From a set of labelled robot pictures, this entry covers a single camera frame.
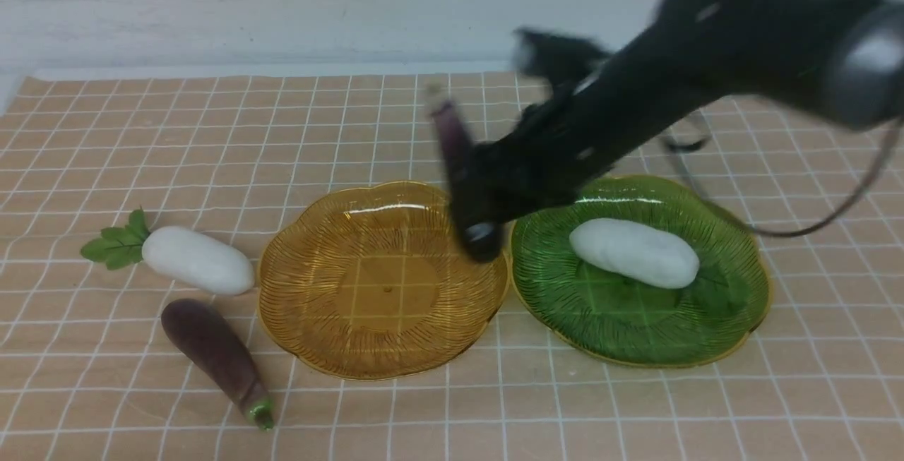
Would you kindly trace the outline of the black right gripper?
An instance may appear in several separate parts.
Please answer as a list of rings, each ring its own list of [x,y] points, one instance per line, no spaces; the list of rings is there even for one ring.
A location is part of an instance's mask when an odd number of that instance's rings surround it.
[[[556,91],[504,138],[472,139],[468,178],[448,184],[448,209],[465,255],[492,261],[501,254],[506,223],[574,203],[582,187],[607,174],[614,158],[604,151],[602,128],[613,116],[614,89],[594,82]]]

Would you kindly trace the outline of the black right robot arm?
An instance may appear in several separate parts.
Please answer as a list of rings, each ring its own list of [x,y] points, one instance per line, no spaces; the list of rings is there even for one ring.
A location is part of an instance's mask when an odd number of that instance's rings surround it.
[[[430,108],[456,241],[472,261],[501,254],[507,223],[572,205],[582,188],[654,138],[669,155],[693,152],[664,132],[728,95],[758,95],[861,133],[890,130],[861,184],[826,219],[842,216],[881,174],[902,133],[899,0],[660,0],[652,23],[617,52],[592,40],[517,29],[516,69],[551,97],[523,111],[509,135],[476,143],[452,101]]]

